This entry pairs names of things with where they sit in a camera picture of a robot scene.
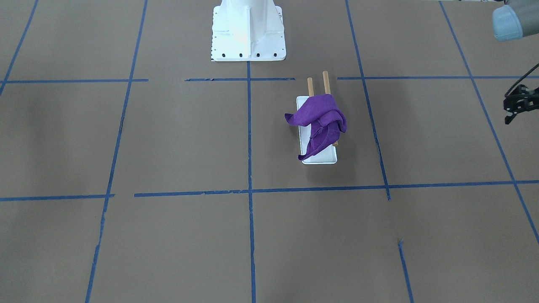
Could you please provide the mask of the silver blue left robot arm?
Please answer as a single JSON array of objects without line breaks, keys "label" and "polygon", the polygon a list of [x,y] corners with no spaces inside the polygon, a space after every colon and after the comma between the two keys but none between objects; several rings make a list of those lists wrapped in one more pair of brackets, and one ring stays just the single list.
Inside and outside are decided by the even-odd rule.
[{"label": "silver blue left robot arm", "polygon": [[[520,40],[539,32],[539,2],[537,0],[505,0],[492,13],[494,37],[499,42]],[[504,94],[505,125],[520,113],[537,111],[538,89],[530,89],[522,81],[538,69],[535,64]]]}]

